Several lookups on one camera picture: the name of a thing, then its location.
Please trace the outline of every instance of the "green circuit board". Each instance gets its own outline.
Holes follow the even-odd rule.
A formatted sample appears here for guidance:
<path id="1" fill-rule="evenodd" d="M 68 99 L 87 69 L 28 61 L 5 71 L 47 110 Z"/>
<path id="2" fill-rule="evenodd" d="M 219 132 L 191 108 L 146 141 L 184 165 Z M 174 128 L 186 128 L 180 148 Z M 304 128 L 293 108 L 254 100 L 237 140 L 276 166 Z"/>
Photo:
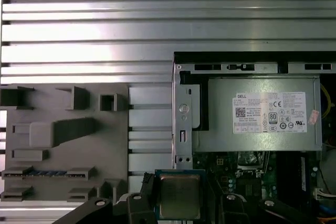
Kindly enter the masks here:
<path id="1" fill-rule="evenodd" d="M 223 192 L 236 190 L 237 152 L 194 153 L 193 168 L 215 175 Z M 276 153 L 269 153 L 266 172 L 261 177 L 262 198 L 277 198 Z"/>

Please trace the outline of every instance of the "black cable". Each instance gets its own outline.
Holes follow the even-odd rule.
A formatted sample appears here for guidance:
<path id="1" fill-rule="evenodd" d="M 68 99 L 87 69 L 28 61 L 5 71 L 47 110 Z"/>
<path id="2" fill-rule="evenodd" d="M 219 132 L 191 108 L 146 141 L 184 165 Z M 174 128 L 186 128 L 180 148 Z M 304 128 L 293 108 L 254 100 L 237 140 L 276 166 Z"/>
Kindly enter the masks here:
<path id="1" fill-rule="evenodd" d="M 325 188 L 326 188 L 327 192 L 328 192 L 329 194 L 332 194 L 331 191 L 330 191 L 330 189 L 329 189 L 329 187 L 328 187 L 328 185 L 327 185 L 327 182 L 326 182 L 325 179 L 324 179 L 324 175 L 323 175 L 323 173 L 322 173 L 322 169 L 321 169 L 321 165 L 320 165 L 320 163 L 319 163 L 319 171 L 320 171 L 320 174 L 321 174 L 321 178 L 322 178 L 322 180 L 323 180 L 324 185 L 326 186 Z"/>

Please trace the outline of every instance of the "screw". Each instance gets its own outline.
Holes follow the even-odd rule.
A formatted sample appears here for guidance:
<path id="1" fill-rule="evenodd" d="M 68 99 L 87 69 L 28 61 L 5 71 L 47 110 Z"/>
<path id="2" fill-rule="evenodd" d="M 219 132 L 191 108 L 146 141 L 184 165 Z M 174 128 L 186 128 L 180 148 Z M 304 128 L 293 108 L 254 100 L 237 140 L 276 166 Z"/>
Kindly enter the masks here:
<path id="1" fill-rule="evenodd" d="M 187 104 L 181 104 L 180 107 L 179 107 L 179 111 L 182 113 L 182 114 L 186 114 L 189 112 L 189 106 Z"/>
<path id="2" fill-rule="evenodd" d="M 97 201 L 96 202 L 96 206 L 103 206 L 103 205 L 105 205 L 105 201 L 103 201 L 103 200 L 100 200 L 100 201 Z"/>
<path id="3" fill-rule="evenodd" d="M 228 196 L 226 196 L 226 198 L 228 200 L 235 200 L 236 199 L 236 196 L 232 195 L 232 194 L 229 194 Z"/>
<path id="4" fill-rule="evenodd" d="M 274 202 L 270 201 L 270 200 L 266 200 L 265 201 L 265 205 L 268 206 L 268 207 L 273 207 L 274 206 Z"/>

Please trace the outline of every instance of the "yellow cable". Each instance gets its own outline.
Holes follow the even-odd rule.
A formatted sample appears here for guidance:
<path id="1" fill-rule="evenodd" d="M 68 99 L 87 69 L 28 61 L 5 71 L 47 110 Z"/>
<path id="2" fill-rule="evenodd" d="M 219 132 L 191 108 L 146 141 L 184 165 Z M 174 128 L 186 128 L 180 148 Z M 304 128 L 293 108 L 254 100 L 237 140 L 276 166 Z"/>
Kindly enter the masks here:
<path id="1" fill-rule="evenodd" d="M 325 89 L 325 87 L 322 84 L 321 84 L 321 90 L 323 91 L 325 97 L 327 98 L 327 102 L 328 102 L 327 109 L 322 114 L 322 118 L 325 118 L 330 113 L 330 110 L 331 110 L 331 98 L 330 98 L 328 91 Z"/>
<path id="2" fill-rule="evenodd" d="M 336 217 L 330 217 L 330 218 L 318 218 L 319 221 L 330 221 L 330 220 L 336 220 Z"/>

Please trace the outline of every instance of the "motherboard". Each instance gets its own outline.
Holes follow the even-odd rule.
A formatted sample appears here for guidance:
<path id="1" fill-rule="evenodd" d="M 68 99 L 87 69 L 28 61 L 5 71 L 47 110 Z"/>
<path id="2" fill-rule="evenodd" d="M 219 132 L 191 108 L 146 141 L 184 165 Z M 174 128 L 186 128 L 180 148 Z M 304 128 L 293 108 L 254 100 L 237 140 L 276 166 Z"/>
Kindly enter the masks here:
<path id="1" fill-rule="evenodd" d="M 193 168 L 212 173 L 224 193 L 277 198 L 276 152 L 194 153 Z"/>

